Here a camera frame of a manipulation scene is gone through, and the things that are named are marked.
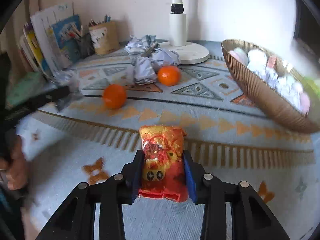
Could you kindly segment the left hand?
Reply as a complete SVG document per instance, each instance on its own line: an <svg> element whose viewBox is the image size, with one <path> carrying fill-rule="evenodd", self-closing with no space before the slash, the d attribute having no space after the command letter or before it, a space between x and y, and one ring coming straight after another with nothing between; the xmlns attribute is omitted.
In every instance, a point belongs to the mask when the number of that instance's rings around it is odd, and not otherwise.
<svg viewBox="0 0 320 240"><path fill-rule="evenodd" d="M28 162L22 151L22 138L15 136L11 148L11 163L1 158L1 170L5 170L8 188L12 191L24 188L28 183Z"/></svg>

